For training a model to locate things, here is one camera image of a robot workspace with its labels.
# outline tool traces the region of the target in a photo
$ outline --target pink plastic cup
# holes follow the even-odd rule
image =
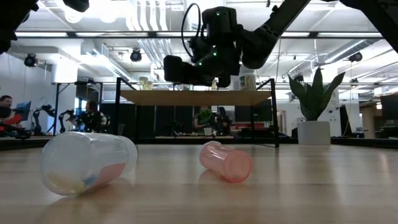
[[[246,180],[252,169],[249,154],[222,146],[216,141],[210,141],[203,145],[200,163],[206,169],[216,172],[232,183],[241,183]]]

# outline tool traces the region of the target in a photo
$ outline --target potted plant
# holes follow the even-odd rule
[[[213,118],[213,112],[211,110],[201,110],[199,116],[202,121],[204,121],[206,124],[209,125],[209,127],[211,127]],[[209,127],[203,128],[205,136],[210,136],[212,133],[212,129]]]
[[[329,121],[317,121],[328,106],[334,90],[343,81],[345,73],[337,75],[329,85],[323,85],[321,69],[318,68],[312,86],[301,84],[289,77],[292,93],[300,100],[300,109],[306,122],[297,124],[298,143],[308,145],[330,144]]]

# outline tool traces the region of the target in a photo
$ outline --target white planter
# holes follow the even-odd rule
[[[330,145],[328,121],[306,121],[297,124],[298,143],[302,145]]]
[[[211,128],[203,128],[205,131],[205,136],[211,136]]]

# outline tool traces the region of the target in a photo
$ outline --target green plant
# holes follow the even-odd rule
[[[211,122],[211,119],[213,117],[213,112],[211,112],[211,110],[201,110],[199,116],[203,122],[208,124]]]
[[[331,95],[341,84],[344,74],[337,75],[329,85],[323,86],[321,68],[318,68],[313,78],[312,86],[304,86],[289,76],[290,88],[293,94],[300,100],[300,109],[307,121],[316,121],[328,106]]]

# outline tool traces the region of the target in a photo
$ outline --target clear plastic cup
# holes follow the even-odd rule
[[[216,141],[210,141],[203,145],[200,163],[206,169],[216,172],[232,183],[243,182],[249,177],[252,170],[249,154],[222,146]]]
[[[42,182],[53,193],[97,189],[137,162],[137,148],[123,136],[67,132],[51,139],[40,157]]]

